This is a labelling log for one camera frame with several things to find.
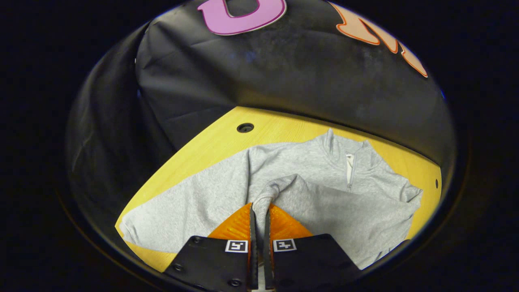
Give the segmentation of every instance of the zipper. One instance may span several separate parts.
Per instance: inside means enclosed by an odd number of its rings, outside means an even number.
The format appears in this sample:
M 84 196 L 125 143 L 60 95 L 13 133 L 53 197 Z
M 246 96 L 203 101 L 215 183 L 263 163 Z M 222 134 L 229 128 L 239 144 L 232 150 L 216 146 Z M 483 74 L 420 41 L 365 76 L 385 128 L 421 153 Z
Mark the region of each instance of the zipper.
M 353 160 L 355 156 L 353 154 L 346 154 L 346 181 L 348 182 L 348 188 L 350 188 L 351 173 L 353 171 Z

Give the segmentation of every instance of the yellow wooden surface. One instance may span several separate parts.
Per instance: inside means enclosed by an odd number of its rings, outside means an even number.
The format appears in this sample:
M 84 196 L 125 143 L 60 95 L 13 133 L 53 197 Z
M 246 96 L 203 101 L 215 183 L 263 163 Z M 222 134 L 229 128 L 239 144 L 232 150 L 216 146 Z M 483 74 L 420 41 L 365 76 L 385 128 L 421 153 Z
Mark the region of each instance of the yellow wooden surface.
M 248 133 L 236 131 L 238 125 L 252 123 Z M 369 140 L 391 168 L 424 190 L 421 207 L 415 212 L 407 238 L 412 238 L 427 222 L 440 200 L 440 168 L 427 158 L 393 142 L 347 127 L 280 112 L 236 107 L 193 138 L 172 156 L 135 194 L 124 208 L 115 225 L 130 210 L 178 184 L 185 178 L 224 160 L 237 152 L 259 144 L 305 142 L 326 133 L 356 141 Z M 128 243 L 128 246 L 152 268 L 163 272 L 176 254 L 149 250 Z

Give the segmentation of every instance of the pink letter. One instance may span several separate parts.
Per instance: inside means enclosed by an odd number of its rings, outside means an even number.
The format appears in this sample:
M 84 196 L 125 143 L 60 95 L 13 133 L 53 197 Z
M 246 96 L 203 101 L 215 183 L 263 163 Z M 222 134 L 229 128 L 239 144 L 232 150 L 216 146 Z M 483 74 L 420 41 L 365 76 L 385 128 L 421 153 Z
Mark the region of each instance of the pink letter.
M 202 10 L 207 28 L 214 34 L 233 35 L 267 26 L 286 12 L 285 0 L 256 0 L 258 8 L 243 16 L 231 16 L 225 0 L 209 0 L 198 7 Z

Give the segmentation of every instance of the gray sweatshirt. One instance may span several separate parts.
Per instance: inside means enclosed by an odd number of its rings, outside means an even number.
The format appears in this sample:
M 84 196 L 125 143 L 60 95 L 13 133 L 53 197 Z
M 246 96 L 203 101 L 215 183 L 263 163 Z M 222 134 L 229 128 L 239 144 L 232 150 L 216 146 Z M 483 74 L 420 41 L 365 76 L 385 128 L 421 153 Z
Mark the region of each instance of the gray sweatshirt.
M 119 228 L 128 242 L 178 253 L 250 202 L 262 238 L 273 203 L 313 234 L 331 234 L 364 269 L 405 239 L 421 195 L 368 141 L 330 129 L 304 143 L 241 151 L 129 211 Z

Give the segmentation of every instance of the orange letter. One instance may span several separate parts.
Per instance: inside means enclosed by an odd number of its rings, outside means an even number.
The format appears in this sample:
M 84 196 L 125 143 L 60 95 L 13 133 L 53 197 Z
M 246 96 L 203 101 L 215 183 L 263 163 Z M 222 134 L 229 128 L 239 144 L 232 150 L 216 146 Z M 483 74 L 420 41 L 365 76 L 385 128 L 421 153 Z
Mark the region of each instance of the orange letter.
M 392 53 L 396 54 L 398 52 L 398 44 L 400 44 L 402 47 L 402 56 L 404 57 L 404 60 L 424 77 L 428 76 L 424 67 L 420 63 L 420 60 L 418 60 L 418 58 L 416 58 L 416 56 L 407 47 L 397 41 L 397 39 L 388 32 L 371 21 L 353 13 L 344 7 L 340 7 L 333 3 L 330 3 L 330 5 L 332 5 L 333 8 L 337 10 L 343 20 L 343 23 L 337 25 L 337 30 L 339 30 L 341 33 L 368 44 L 376 46 L 380 45 L 378 38 L 367 30 L 366 26 L 368 26 L 378 35 L 378 37 L 380 37 L 380 39 L 382 39 L 384 44 L 386 44 L 387 48 Z

